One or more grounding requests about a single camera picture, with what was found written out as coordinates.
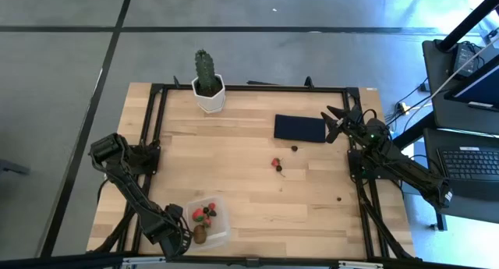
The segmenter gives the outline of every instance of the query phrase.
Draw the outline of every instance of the clear plastic box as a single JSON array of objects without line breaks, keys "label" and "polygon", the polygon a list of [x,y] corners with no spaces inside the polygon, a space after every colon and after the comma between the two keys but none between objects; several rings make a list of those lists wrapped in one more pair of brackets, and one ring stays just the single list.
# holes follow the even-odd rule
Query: clear plastic box
[{"label": "clear plastic box", "polygon": [[216,246],[223,246],[231,237],[231,226],[228,220],[228,209],[225,206],[224,198],[222,196],[210,196],[202,200],[197,200],[187,203],[184,208],[184,218],[187,220],[187,225],[190,231],[194,231],[194,227],[202,225],[202,222],[195,222],[193,220],[193,212],[197,208],[207,207],[209,203],[215,203],[216,217],[210,217],[211,227],[206,228],[207,238],[206,242],[196,244],[193,241],[190,243],[188,252],[198,250],[208,250]]}]

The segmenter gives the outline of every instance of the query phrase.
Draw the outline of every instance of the wooden table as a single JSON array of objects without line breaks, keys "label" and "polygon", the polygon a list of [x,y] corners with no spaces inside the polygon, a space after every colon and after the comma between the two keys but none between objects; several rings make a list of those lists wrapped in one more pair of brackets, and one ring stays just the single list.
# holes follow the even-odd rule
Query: wooden table
[{"label": "wooden table", "polygon": [[[129,86],[118,133],[130,144],[139,141],[149,91],[149,83]],[[382,119],[377,90],[359,91],[363,109],[373,108]],[[158,105],[156,98],[153,116]],[[160,206],[185,206],[191,200],[221,195],[232,227],[227,246],[186,255],[366,257],[356,188],[349,178],[346,136],[340,135],[333,144],[273,137],[276,114],[320,118],[326,105],[342,108],[342,96],[228,91],[222,112],[207,115],[198,108],[190,90],[168,91],[161,127],[161,160],[149,197]],[[298,146],[298,151],[293,152],[291,145]],[[283,159],[285,177],[271,167],[272,158]],[[414,254],[400,190],[388,180],[377,180],[377,187],[386,225],[405,250]],[[103,188],[89,250],[111,233],[122,218],[125,204],[114,185]],[[134,224],[135,220],[130,224],[127,248]],[[370,229],[379,255],[373,222]],[[144,236],[140,253],[162,254],[159,245],[151,245]]]}]

